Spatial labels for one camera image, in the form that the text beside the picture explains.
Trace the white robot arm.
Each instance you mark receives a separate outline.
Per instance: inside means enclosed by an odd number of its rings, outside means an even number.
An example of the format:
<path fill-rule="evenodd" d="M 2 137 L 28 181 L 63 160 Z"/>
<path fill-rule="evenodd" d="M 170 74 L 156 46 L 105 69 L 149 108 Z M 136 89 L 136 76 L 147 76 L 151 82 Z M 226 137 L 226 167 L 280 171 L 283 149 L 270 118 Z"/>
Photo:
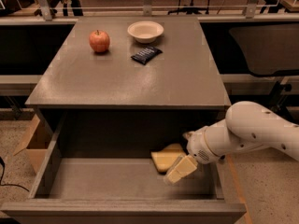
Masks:
<path fill-rule="evenodd" d="M 166 172 L 164 182 L 175 184 L 201 164 L 231 153 L 272 147 L 299 161 L 299 127 L 254 102 L 231 105 L 225 118 L 184 134 L 186 155 L 180 155 Z"/>

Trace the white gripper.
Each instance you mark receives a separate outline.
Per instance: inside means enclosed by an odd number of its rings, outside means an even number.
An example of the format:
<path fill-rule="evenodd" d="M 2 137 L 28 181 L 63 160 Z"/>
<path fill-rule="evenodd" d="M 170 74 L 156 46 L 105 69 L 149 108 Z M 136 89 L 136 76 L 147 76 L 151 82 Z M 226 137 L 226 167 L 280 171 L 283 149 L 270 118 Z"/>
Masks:
<path fill-rule="evenodd" d="M 182 178 L 193 173 L 198 163 L 209 164 L 217 161 L 216 155 L 207 144 L 205 137 L 207 126 L 183 134 L 187 140 L 187 150 L 190 155 L 179 155 L 164 176 L 164 182 L 169 185 L 176 184 Z"/>

